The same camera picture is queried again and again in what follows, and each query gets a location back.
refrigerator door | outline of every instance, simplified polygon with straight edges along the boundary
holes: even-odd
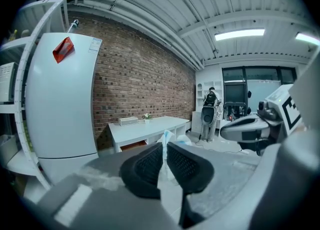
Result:
[[[53,50],[70,37],[74,50],[57,63]],[[43,34],[26,83],[25,112],[38,158],[97,152],[93,132],[93,83],[101,39],[74,33]]]
[[[98,154],[89,154],[85,156],[62,158],[62,159],[45,159],[39,158],[39,163],[43,168],[46,176],[52,184],[56,185],[71,173],[79,170],[83,165],[98,158]]]

ceiling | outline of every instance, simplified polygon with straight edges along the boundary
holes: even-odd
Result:
[[[302,0],[77,0],[70,11],[130,25],[172,50],[195,70],[238,60],[308,63],[316,46],[295,40],[318,36]],[[264,28],[264,36],[216,41],[215,34]]]

red paper on refrigerator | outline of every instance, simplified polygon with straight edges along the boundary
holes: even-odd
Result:
[[[65,56],[74,48],[70,37],[63,39],[62,42],[53,50],[53,56],[57,63],[60,63]]]

black backpack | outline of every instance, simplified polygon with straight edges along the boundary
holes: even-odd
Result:
[[[216,94],[212,90],[209,91],[209,93],[206,95],[204,106],[213,107],[215,105],[216,99]]]

white desk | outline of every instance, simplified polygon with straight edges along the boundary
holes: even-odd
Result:
[[[186,134],[186,123],[189,120],[163,116],[150,120],[149,124],[139,121],[138,124],[120,126],[118,123],[110,123],[112,143],[115,152],[121,152],[121,148],[135,142],[145,141],[147,144],[156,142],[161,138],[165,130],[175,134],[175,138]]]

